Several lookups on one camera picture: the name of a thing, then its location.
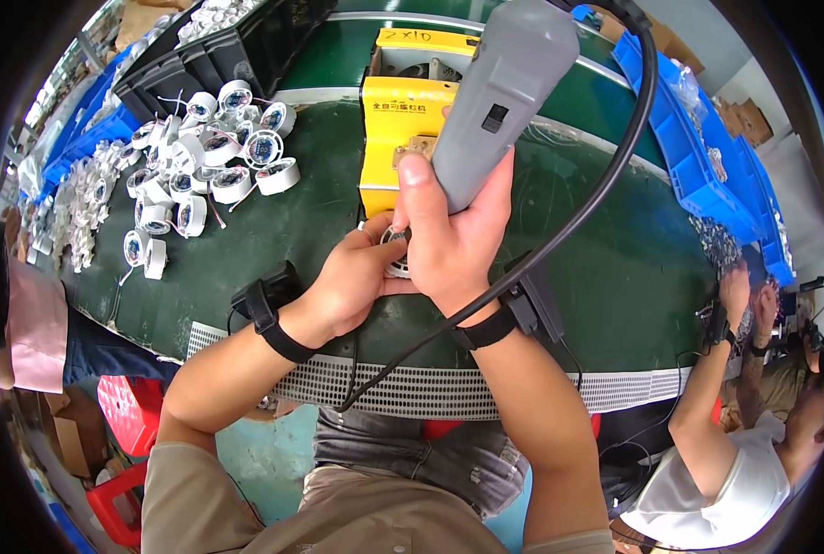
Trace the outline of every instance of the handwritten label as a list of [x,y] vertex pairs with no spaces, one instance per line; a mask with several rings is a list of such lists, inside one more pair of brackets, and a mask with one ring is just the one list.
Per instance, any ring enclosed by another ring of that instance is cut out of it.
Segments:
[[372,109],[376,112],[412,112],[413,114],[427,113],[427,106],[424,104],[408,104],[403,100],[391,100],[390,102],[376,102],[372,104]]
[[384,40],[404,40],[412,42],[430,42],[430,33],[426,31],[390,31],[384,30]]

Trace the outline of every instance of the perforated metal edge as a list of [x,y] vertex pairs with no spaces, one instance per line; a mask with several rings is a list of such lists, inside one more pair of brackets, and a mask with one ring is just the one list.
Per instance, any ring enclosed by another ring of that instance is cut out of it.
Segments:
[[[226,336],[225,331],[194,322],[188,358]],[[357,364],[354,388],[373,378],[383,367],[371,363]],[[281,379],[270,395],[298,403],[336,407],[344,401],[351,369],[351,358],[317,354]],[[691,367],[682,368],[679,373],[676,368],[585,373],[582,398],[590,413],[666,400],[683,392],[690,371]],[[573,384],[578,379],[577,373],[567,376]],[[499,418],[492,393],[477,369],[401,366],[363,394],[354,408],[418,419],[476,421]]]

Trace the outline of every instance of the pile of white plastic parts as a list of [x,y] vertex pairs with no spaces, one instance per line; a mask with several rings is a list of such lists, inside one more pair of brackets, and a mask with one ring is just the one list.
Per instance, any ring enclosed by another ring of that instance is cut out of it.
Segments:
[[[101,141],[91,158],[73,162],[54,202],[49,198],[40,206],[38,219],[44,222],[52,208],[55,222],[51,229],[42,229],[43,223],[35,229],[35,242],[46,243],[37,250],[51,253],[56,267],[67,246],[74,272],[91,265],[95,230],[108,217],[114,185],[142,155],[144,168],[126,181],[135,199],[134,229],[123,240],[129,271],[120,285],[136,268],[147,278],[162,279],[167,257],[160,235],[174,229],[183,238],[199,237],[210,211],[227,227],[216,202],[233,212],[256,189],[265,196],[282,193],[300,179],[295,159],[283,156],[283,139],[297,116],[290,106],[253,98],[244,81],[225,84],[218,96],[197,92],[174,101],[186,106],[183,119],[156,118],[142,125],[129,145]],[[234,159],[242,163],[228,167]]]
[[[172,99],[185,105],[183,119],[175,114],[156,118],[134,133],[118,161],[124,169],[134,164],[134,155],[146,152],[145,167],[126,183],[135,199],[134,229],[123,241],[129,273],[143,267],[145,277],[162,278],[167,257],[158,237],[173,229],[184,238],[200,236],[210,210],[226,227],[215,202],[233,212],[256,189],[270,195],[298,182],[295,159],[283,157],[283,138],[295,126],[295,110],[260,101],[262,109],[254,100],[249,83],[231,81],[218,96],[197,92],[187,101]],[[234,159],[243,163],[227,167]]]
[[247,13],[264,0],[204,0],[203,4],[190,15],[190,22],[178,29],[178,45],[194,42],[196,39],[235,26]]

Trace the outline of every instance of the beige shirt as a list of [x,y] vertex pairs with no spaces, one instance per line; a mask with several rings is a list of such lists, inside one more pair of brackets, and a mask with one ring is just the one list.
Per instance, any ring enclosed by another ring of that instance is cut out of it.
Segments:
[[[157,444],[148,461],[141,551],[243,554],[507,554],[464,502],[382,472],[319,468],[301,511],[262,529],[218,459],[183,442]],[[526,554],[612,554],[608,529],[524,548]]]

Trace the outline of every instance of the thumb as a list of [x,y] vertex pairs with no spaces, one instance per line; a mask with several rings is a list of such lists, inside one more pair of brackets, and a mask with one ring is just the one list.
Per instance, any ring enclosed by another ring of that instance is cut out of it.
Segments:
[[408,153],[400,158],[397,171],[402,206],[416,237],[446,238],[451,232],[446,194],[430,162],[420,154]]
[[399,260],[406,253],[407,244],[405,238],[397,238],[391,242],[385,242],[383,245],[366,248],[367,253],[374,257],[380,265],[386,266],[392,261]]

